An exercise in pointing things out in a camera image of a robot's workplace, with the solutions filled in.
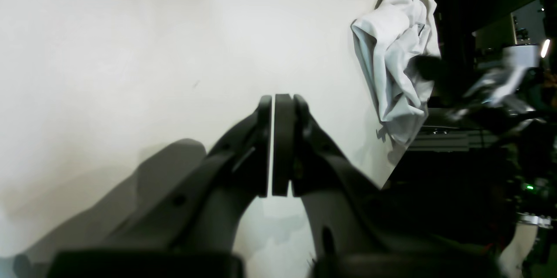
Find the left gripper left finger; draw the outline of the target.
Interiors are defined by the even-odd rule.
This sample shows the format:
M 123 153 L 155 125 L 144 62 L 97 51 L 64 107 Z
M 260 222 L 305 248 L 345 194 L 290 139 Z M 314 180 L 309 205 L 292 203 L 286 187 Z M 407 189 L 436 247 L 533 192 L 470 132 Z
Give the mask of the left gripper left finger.
M 58 254 L 49 278 L 243 278 L 233 254 L 244 212 L 266 197 L 272 97 L 229 129 L 153 208 L 95 248 Z

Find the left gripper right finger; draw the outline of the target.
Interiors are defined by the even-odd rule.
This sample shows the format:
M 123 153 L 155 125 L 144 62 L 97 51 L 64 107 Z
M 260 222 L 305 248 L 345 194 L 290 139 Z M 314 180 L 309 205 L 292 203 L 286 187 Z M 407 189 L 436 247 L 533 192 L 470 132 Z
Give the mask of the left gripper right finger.
M 500 278 L 494 260 L 414 227 L 316 123 L 300 95 L 274 108 L 272 194 L 302 200 L 316 260 L 311 278 Z

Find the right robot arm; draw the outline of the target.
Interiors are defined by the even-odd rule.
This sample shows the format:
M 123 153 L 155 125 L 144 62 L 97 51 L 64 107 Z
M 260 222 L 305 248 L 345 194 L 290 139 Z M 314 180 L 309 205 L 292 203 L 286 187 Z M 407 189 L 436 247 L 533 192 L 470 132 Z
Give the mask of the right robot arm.
M 505 47 L 499 60 L 481 64 L 476 73 L 459 72 L 437 57 L 415 57 L 410 67 L 434 83 L 434 98 L 442 104 L 425 126 L 484 130 L 523 144 L 556 147 L 556 111 L 533 96 L 543 80 L 541 60 L 538 45 Z

